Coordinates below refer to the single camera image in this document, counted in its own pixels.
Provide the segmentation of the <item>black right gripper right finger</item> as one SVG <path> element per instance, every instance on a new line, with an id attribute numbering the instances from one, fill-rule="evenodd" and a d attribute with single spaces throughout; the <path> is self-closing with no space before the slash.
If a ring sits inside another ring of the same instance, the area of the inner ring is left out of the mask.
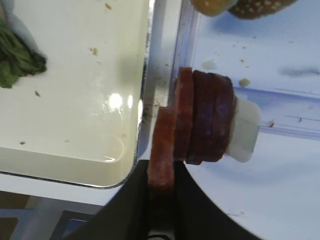
<path id="1" fill-rule="evenodd" d="M 194 181 L 185 164 L 174 163 L 174 214 L 177 240 L 258 240 L 226 215 Z"/>

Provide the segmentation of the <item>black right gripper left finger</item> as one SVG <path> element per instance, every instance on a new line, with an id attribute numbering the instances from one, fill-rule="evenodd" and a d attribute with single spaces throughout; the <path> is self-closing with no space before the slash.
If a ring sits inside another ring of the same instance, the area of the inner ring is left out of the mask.
<path id="1" fill-rule="evenodd" d="M 138 161 L 117 194 L 88 223 L 73 233 L 75 240 L 148 238 L 148 163 L 148 160 Z"/>

